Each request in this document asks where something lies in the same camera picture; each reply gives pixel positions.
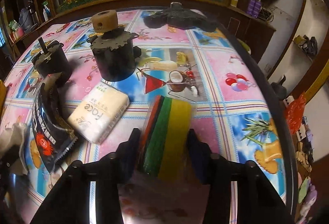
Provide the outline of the black crab print pouch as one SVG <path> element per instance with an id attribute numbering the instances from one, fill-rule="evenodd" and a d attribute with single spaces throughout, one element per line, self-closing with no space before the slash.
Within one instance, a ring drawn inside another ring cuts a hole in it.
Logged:
<path id="1" fill-rule="evenodd" d="M 62 73 L 47 75 L 37 90 L 32 106 L 32 131 L 37 150 L 49 173 L 71 149 L 78 137 L 63 119 L 57 82 Z"/>

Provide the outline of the white cloth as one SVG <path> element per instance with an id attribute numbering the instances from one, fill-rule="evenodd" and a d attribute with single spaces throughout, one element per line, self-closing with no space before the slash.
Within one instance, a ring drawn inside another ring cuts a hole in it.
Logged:
<path id="1" fill-rule="evenodd" d="M 9 172 L 15 175 L 28 174 L 24 157 L 26 135 L 27 125 L 22 122 L 14 123 L 1 133 L 1 164 L 9 167 Z"/>

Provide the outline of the yellow green sponge pack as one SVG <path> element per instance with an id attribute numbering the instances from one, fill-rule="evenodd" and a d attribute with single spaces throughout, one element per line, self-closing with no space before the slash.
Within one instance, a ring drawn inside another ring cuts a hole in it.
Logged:
<path id="1" fill-rule="evenodd" d="M 144 123 L 137 169 L 168 183 L 186 177 L 186 141 L 193 107 L 190 103 L 156 96 Z"/>

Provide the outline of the yellow cardboard box tray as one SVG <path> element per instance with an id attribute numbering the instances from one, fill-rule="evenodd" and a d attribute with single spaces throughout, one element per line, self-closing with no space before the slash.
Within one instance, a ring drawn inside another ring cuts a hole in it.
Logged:
<path id="1" fill-rule="evenodd" d="M 3 83 L 2 80 L 0 80 L 0 114 L 2 113 L 3 105 L 5 103 L 7 95 L 7 87 Z"/>

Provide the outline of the black motor with shaft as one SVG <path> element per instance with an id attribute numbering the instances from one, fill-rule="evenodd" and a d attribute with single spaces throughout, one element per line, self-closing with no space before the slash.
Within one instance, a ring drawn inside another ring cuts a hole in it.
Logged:
<path id="1" fill-rule="evenodd" d="M 42 78 L 59 74 L 56 85 L 57 87 L 63 87 L 73 72 L 63 50 L 64 44 L 55 40 L 46 45 L 42 37 L 38 39 L 38 42 L 41 51 L 32 58 L 34 69 L 38 71 Z"/>

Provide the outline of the colourful cartoon tablecloth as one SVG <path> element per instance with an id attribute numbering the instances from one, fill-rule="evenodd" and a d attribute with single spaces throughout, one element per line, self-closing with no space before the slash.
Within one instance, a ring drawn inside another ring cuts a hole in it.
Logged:
<path id="1" fill-rule="evenodd" d="M 207 33 L 198 28 L 180 30 L 163 26 L 150 29 L 144 17 L 154 10 L 118 12 L 119 24 L 139 36 L 133 44 L 142 50 L 137 69 L 130 77 L 111 86 L 126 93 L 130 105 L 110 135 L 100 145 L 80 140 L 54 174 L 49 174 L 35 148 L 32 129 L 25 146 L 28 180 L 13 176 L 15 205 L 25 223 L 30 223 L 41 202 L 72 160 L 99 160 L 128 139 L 133 128 L 144 127 L 149 106 L 157 96 L 192 103 L 193 128 L 200 138 L 228 160 L 245 163 L 261 157 L 260 169 L 282 200 L 286 200 L 285 169 L 273 118 L 264 97 L 238 53 L 220 30 Z M 61 89 L 64 118 L 90 93 L 101 75 L 87 38 L 94 33 L 90 18 L 51 24 L 41 36 L 46 44 L 64 44 L 73 73 Z M 5 85 L 9 88 L 1 118 L 1 132 L 14 123 L 31 123 L 32 104 L 42 78 L 32 66 L 32 57 L 41 49 L 37 39 L 11 68 Z M 135 174 L 120 189 L 124 223 L 201 223 L 208 189 L 194 178 L 186 185 L 162 188 L 157 178 Z"/>

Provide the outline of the black motor with tan pulley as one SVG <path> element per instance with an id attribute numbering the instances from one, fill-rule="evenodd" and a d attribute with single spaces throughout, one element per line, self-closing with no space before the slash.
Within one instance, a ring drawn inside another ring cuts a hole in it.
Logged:
<path id="1" fill-rule="evenodd" d="M 141 49 L 133 45 L 139 35 L 119 26 L 115 10 L 96 13 L 91 18 L 95 34 L 87 39 L 99 72 L 104 80 L 118 82 L 136 68 Z"/>

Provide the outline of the grey thermos kettle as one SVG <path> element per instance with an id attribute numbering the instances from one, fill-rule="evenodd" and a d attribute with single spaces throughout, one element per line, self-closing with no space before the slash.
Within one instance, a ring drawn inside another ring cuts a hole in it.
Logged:
<path id="1" fill-rule="evenodd" d="M 32 19 L 31 13 L 26 9 L 22 8 L 19 17 L 19 25 L 24 30 L 24 32 L 30 32 L 34 28 L 34 21 Z"/>

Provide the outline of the black plastic gun-shaped part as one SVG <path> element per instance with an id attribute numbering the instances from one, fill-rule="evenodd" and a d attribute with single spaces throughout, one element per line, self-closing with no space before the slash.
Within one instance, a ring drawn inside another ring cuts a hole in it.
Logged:
<path id="1" fill-rule="evenodd" d="M 216 20 L 185 9 L 179 2 L 172 2 L 169 8 L 145 16 L 143 21 L 148 28 L 152 29 L 158 29 L 167 24 L 169 27 L 183 30 L 200 28 L 205 32 L 214 32 L 218 27 Z"/>

